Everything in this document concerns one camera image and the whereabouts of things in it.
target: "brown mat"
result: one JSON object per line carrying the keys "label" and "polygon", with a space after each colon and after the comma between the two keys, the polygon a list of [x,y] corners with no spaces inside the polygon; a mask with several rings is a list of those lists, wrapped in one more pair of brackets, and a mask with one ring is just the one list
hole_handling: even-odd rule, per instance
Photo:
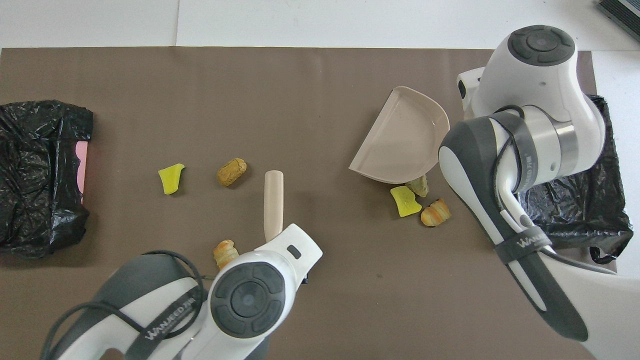
{"label": "brown mat", "polygon": [[[285,174],[285,224],[324,251],[268,359],[590,359],[535,312],[438,166],[434,229],[398,218],[388,184],[348,166],[391,89],[462,118],[458,73],[489,50],[291,48],[3,49],[0,103],[57,99],[95,113],[84,240],[39,261],[0,257],[0,359],[34,359],[49,327],[120,265],[170,249],[214,275],[211,250],[264,242],[264,173]],[[583,91],[595,94],[591,53]],[[232,188],[219,166],[244,158]],[[163,195],[157,170],[183,163]]]}

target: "pink object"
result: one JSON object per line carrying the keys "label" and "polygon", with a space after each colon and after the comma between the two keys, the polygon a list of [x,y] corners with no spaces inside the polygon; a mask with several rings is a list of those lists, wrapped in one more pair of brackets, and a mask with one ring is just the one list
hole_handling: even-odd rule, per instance
{"label": "pink object", "polygon": [[84,171],[86,170],[86,149],[88,142],[76,143],[76,156],[80,159],[80,165],[78,166],[77,185],[81,194],[84,194]]}

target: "croissant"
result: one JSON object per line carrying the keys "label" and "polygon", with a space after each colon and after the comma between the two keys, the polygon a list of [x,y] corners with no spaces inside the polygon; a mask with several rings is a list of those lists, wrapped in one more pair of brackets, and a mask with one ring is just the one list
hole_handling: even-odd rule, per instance
{"label": "croissant", "polygon": [[213,258],[218,264],[218,268],[222,270],[223,267],[233,259],[238,257],[238,250],[234,247],[234,242],[231,240],[221,241],[215,249],[213,249]]}
{"label": "croissant", "polygon": [[424,208],[420,214],[420,220],[427,226],[438,226],[450,217],[449,207],[442,199],[434,201],[431,205]]}

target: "yellow sponge piece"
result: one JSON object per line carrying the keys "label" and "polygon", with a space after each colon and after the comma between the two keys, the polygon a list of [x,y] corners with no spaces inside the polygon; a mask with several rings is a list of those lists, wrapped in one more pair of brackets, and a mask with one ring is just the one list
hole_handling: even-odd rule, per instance
{"label": "yellow sponge piece", "polygon": [[169,195],[178,191],[178,184],[180,183],[180,173],[182,172],[183,168],[183,164],[175,164],[174,166],[158,170],[160,179],[162,179],[164,194]]}
{"label": "yellow sponge piece", "polygon": [[415,201],[415,194],[406,186],[398,186],[391,189],[391,195],[396,201],[400,217],[415,214],[422,210],[422,205]]}

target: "food piece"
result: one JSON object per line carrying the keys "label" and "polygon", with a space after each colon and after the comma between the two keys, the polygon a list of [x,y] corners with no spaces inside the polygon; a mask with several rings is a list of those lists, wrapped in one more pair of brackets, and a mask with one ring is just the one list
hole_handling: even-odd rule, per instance
{"label": "food piece", "polygon": [[427,175],[423,175],[415,180],[411,180],[405,185],[411,191],[415,192],[419,197],[427,197],[427,194],[429,193],[429,185],[427,185]]}
{"label": "food piece", "polygon": [[420,220],[427,226],[438,226],[450,217],[449,207],[442,199],[434,201],[420,214]]}
{"label": "food piece", "polygon": [[168,168],[158,170],[158,175],[160,175],[160,179],[162,180],[162,187],[165,195],[173,194],[178,191],[180,173],[183,168],[183,164],[175,164]]}
{"label": "food piece", "polygon": [[218,182],[222,186],[229,186],[238,180],[246,171],[246,163],[241,158],[235,158],[228,163],[224,164],[218,170]]}
{"label": "food piece", "polygon": [[391,189],[391,195],[396,201],[400,217],[415,214],[422,210],[422,205],[415,201],[415,194],[406,186]]}
{"label": "food piece", "polygon": [[218,264],[218,268],[222,270],[223,267],[233,259],[238,257],[238,250],[234,247],[234,242],[227,239],[221,241],[215,249],[213,249],[213,258]]}

